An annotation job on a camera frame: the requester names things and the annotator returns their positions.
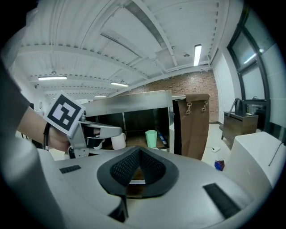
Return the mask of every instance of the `brick wall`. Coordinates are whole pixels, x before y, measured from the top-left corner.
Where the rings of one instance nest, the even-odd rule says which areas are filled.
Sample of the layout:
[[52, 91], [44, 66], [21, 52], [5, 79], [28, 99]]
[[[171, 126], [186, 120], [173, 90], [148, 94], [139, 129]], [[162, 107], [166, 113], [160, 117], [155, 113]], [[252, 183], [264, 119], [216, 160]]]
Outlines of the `brick wall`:
[[182, 76], [174, 76], [168, 79], [155, 81], [131, 91], [124, 92], [122, 95], [159, 90], [171, 90], [172, 95], [210, 94], [210, 121], [218, 121], [218, 91], [212, 70], [207, 72], [191, 72]]

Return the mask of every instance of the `fluorescent light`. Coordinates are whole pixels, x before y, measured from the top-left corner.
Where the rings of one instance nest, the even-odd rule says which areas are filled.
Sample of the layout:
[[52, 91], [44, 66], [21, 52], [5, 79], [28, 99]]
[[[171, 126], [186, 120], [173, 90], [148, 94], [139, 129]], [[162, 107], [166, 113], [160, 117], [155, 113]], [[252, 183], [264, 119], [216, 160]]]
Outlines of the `fluorescent light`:
[[195, 58], [193, 61], [194, 66], [198, 66], [198, 62], [200, 61], [201, 51], [202, 51], [202, 45], [195, 45]]
[[247, 62], [249, 62], [253, 57], [255, 57], [256, 56], [256, 53], [254, 53], [251, 57], [249, 57], [245, 62], [244, 62], [244, 64], [246, 64]]
[[38, 80], [47, 81], [47, 80], [66, 80], [66, 76], [39, 76]]
[[118, 86], [122, 86], [122, 87], [129, 87], [129, 85], [119, 84], [119, 83], [115, 83], [115, 82], [111, 82], [111, 84], [113, 84], [113, 85], [118, 85]]

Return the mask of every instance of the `window frame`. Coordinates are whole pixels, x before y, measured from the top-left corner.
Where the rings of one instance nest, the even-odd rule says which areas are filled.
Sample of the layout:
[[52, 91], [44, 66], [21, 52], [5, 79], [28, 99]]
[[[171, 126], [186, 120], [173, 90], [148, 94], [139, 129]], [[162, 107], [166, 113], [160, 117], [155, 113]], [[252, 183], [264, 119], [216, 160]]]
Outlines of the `window frame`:
[[[243, 12], [240, 17], [240, 21], [237, 24], [236, 30], [231, 38], [231, 41], [229, 42], [227, 49], [231, 55], [231, 58], [234, 62], [234, 65], [236, 67], [236, 71], [238, 74], [239, 82], [240, 82], [240, 89], [241, 89], [241, 97], [242, 100], [244, 101], [245, 104], [252, 104], [252, 105], [264, 105], [266, 106], [266, 113], [265, 113], [265, 125], [264, 125], [264, 131], [269, 132], [270, 131], [270, 112], [271, 112], [271, 100], [270, 100], [270, 92], [269, 92], [269, 84], [268, 84], [268, 79], [267, 79], [267, 74], [266, 70], [262, 61], [262, 53], [259, 51], [259, 47], [257, 43], [255, 42], [254, 38], [250, 34], [250, 32], [246, 29], [245, 23], [247, 21], [248, 15], [249, 15], [250, 8], [248, 6], [244, 6]], [[254, 50], [256, 53], [256, 56], [245, 66], [240, 66], [239, 61], [232, 49], [233, 45], [235, 44], [238, 36], [240, 34], [243, 34], [247, 41], [249, 42], [251, 48]], [[263, 82], [263, 89], [264, 89], [264, 98], [265, 99], [246, 99], [245, 97], [245, 87], [244, 87], [244, 82], [242, 79], [242, 75], [244, 72], [249, 70], [250, 68], [253, 68], [255, 66], [258, 66], [261, 77], [262, 77], [262, 82]]]

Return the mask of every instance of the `metal clip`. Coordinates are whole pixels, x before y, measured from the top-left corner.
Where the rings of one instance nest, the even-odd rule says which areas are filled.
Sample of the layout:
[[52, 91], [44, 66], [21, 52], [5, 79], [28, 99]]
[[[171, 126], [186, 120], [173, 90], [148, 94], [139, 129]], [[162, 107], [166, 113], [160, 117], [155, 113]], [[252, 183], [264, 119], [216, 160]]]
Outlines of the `metal clip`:
[[188, 110], [186, 112], [186, 115], [189, 115], [191, 113], [190, 107], [192, 106], [192, 103], [191, 104], [187, 103], [187, 106], [188, 106]]
[[206, 105], [207, 105], [207, 104], [208, 104], [208, 102], [205, 101], [205, 105], [204, 105], [204, 107], [202, 108], [202, 112], [206, 111]]

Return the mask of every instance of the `wooden cabinet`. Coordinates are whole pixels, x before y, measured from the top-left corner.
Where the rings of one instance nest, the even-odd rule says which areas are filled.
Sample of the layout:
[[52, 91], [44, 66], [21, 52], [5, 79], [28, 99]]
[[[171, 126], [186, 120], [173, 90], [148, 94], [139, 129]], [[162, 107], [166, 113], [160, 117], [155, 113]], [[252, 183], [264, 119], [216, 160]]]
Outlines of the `wooden cabinet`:
[[234, 138], [238, 135], [253, 134], [256, 132], [258, 116], [246, 115], [244, 117], [228, 112], [224, 113], [222, 139], [226, 138], [233, 145]]

